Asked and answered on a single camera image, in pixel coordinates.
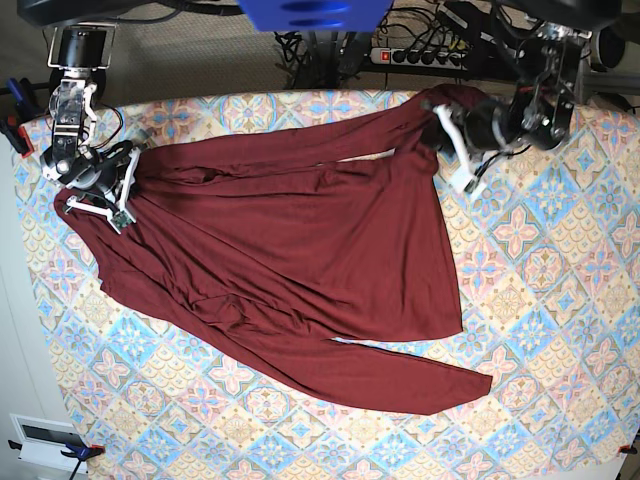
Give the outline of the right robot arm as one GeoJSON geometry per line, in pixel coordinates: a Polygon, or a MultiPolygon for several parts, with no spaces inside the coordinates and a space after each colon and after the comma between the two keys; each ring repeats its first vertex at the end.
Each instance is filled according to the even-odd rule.
{"type": "Polygon", "coordinates": [[[128,200],[141,150],[129,140],[109,149],[94,143],[98,75],[110,65],[117,23],[81,1],[19,1],[17,12],[54,28],[47,65],[60,79],[49,99],[51,145],[40,157],[42,174],[72,192],[65,212],[102,216],[121,232],[136,222],[128,200]]]}

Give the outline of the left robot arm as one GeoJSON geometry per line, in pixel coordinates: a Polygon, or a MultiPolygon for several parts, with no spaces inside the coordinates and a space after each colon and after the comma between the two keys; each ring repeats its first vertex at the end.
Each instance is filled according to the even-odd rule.
{"type": "Polygon", "coordinates": [[[497,160],[528,148],[551,150],[568,134],[576,104],[583,50],[592,33],[620,16],[619,1],[494,1],[490,31],[497,54],[517,77],[510,103],[484,99],[474,106],[436,103],[424,108],[437,119],[420,141],[457,157],[465,185],[478,184],[497,160]],[[503,7],[524,12],[528,29],[510,25],[503,7]]]}

